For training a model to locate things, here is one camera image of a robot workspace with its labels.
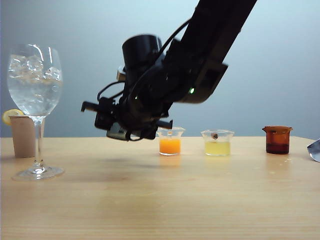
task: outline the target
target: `robotic arm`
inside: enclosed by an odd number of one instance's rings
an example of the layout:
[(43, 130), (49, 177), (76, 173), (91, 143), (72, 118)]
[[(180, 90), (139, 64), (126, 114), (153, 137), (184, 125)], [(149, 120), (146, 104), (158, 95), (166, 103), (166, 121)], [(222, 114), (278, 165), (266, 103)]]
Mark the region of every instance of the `robotic arm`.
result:
[[(98, 104), (84, 101), (81, 111), (95, 111), (95, 127), (118, 140), (152, 140), (158, 127), (171, 129), (172, 120), (160, 119), (169, 116), (174, 102), (202, 103), (214, 92), (228, 67), (223, 60), (256, 1), (200, 0), (192, 18), (163, 46), (154, 35), (128, 39), (122, 45), (124, 68), (117, 75), (123, 91), (100, 97), (118, 82), (111, 83), (99, 92)], [(186, 25), (181, 41), (172, 40)]]

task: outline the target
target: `water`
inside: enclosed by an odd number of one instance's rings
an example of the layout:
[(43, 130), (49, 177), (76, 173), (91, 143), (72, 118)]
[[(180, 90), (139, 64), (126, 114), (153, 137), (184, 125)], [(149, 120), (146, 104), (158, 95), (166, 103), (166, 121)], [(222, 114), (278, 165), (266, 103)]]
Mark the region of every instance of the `water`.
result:
[(54, 78), (38, 78), (30, 74), (8, 77), (10, 95), (26, 115), (47, 116), (56, 107), (63, 82)]

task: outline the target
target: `orange liquid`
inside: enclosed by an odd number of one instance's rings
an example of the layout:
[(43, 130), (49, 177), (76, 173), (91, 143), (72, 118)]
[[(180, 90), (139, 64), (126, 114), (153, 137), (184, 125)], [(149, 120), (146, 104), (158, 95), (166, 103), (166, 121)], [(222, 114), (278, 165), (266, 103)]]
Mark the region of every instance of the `orange liquid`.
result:
[(181, 140), (177, 138), (160, 139), (160, 153), (162, 154), (179, 154)]

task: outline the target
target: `silver object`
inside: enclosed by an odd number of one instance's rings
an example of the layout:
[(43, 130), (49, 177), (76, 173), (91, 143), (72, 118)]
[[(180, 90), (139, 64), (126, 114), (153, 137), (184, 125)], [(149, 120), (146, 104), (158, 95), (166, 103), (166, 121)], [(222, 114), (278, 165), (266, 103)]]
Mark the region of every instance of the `silver object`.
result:
[(124, 67), (120, 66), (116, 71), (116, 79), (119, 82), (124, 82), (126, 80), (126, 72), (124, 71)]
[(308, 149), (310, 157), (320, 163), (320, 139), (311, 143), (306, 148)]

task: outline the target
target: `black cable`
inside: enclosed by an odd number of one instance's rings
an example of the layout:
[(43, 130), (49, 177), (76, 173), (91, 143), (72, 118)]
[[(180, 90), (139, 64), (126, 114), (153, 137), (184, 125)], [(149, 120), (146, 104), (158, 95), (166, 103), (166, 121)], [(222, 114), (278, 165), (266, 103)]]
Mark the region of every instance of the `black cable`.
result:
[(160, 57), (160, 55), (163, 53), (163, 51), (166, 49), (166, 47), (168, 46), (168, 44), (171, 42), (171, 40), (186, 26), (189, 24), (191, 18), (189, 18), (187, 21), (185, 21), (177, 30), (174, 31), (174, 33), (171, 34), (171, 36), (165, 41), (165, 43), (163, 44), (163, 46), (160, 48), (160, 50), (156, 53), (154, 60), (152, 61), (152, 63), (150, 64), (149, 68), (140, 76), (140, 78), (138, 79), (138, 81), (135, 83), (133, 89), (132, 89), (132, 96), (137, 96), (138, 93), (140, 92), (140, 88), (141, 88), (141, 84), (144, 84), (144, 82), (141, 82), (141, 79), (143, 79), (143, 76), (148, 72), (148, 70), (151, 68), (151, 66), (157, 61), (157, 59)]
[(168, 44), (171, 42), (171, 40), (186, 26), (189, 24), (191, 18), (189, 18), (187, 21), (185, 21), (177, 30), (174, 31), (174, 33), (171, 34), (171, 36), (166, 40), (166, 42), (163, 44), (163, 46), (160, 48), (160, 50), (156, 53), (156, 56), (154, 58), (154, 64), (156, 60), (160, 57), (160, 55), (164, 52)]
[(105, 86), (101, 91), (98, 92), (98, 95), (96, 96), (96, 99), (100, 100), (100, 95), (105, 91), (107, 90), (109, 87), (111, 87), (112, 85), (115, 85), (115, 84), (119, 84), (119, 83), (125, 83), (125, 81), (114, 81), (112, 83), (110, 83), (109, 85)]

